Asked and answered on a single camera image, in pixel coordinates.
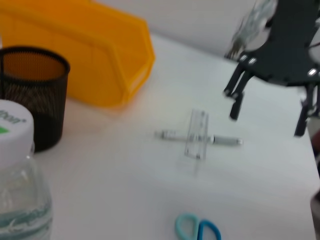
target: scissors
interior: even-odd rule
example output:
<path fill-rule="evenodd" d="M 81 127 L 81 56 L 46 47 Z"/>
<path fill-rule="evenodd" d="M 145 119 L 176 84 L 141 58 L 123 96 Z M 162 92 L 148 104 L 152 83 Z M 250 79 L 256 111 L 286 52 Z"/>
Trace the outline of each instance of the scissors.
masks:
<path fill-rule="evenodd" d="M 192 220 L 194 223 L 193 235 L 188 236 L 181 229 L 181 224 L 185 220 Z M 192 213 L 183 213 L 175 220 L 175 232 L 180 240 L 202 240 L 205 226 L 209 227 L 215 234 L 216 240 L 222 240 L 219 229 L 208 220 L 200 221 L 199 218 Z"/>

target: white wall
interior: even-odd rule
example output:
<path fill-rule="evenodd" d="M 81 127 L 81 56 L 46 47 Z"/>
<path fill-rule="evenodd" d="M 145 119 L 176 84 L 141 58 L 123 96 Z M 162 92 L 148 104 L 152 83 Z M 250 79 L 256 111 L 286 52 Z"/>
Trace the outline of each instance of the white wall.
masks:
<path fill-rule="evenodd" d="M 97 0 L 148 21 L 152 31 L 223 55 L 256 0 Z"/>

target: white tabletop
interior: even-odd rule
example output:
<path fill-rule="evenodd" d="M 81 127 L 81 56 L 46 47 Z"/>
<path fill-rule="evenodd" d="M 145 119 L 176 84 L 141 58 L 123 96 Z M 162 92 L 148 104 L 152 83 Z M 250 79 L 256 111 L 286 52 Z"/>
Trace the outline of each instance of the white tabletop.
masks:
<path fill-rule="evenodd" d="M 214 222 L 223 240 L 314 240 L 320 181 L 308 133 L 293 137 L 297 91 L 252 79 L 231 121 L 222 92 L 236 65 L 152 40 L 152 76 L 126 109 L 68 100 L 61 142 L 35 156 L 52 191 L 52 240 L 173 240 L 186 212 Z M 155 139 L 156 130 L 187 131 L 192 109 L 209 113 L 209 133 L 244 145 L 208 146 L 196 164 L 184 143 Z"/>

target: green logo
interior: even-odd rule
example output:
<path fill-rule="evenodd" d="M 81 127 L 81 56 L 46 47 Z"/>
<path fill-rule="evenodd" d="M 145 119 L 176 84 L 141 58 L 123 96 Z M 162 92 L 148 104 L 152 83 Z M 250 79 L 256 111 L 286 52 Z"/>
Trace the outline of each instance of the green logo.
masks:
<path fill-rule="evenodd" d="M 0 134 L 5 134 L 5 133 L 8 133 L 8 132 L 9 132 L 8 129 L 5 129 L 5 128 L 0 126 Z"/>
<path fill-rule="evenodd" d="M 12 123 L 12 124 L 25 123 L 26 122 L 25 119 L 20 119 L 18 117 L 10 115 L 6 110 L 0 110 L 0 119 L 8 121 L 9 123 Z"/>

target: yellow plastic bin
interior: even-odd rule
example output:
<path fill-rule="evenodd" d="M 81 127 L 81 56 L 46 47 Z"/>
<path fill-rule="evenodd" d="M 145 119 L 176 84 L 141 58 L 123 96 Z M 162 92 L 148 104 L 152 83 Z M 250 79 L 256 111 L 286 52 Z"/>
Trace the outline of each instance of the yellow plastic bin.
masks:
<path fill-rule="evenodd" d="M 147 23 L 90 1 L 0 0 L 4 47 L 37 46 L 71 65 L 68 95 L 88 104 L 126 104 L 155 61 Z"/>

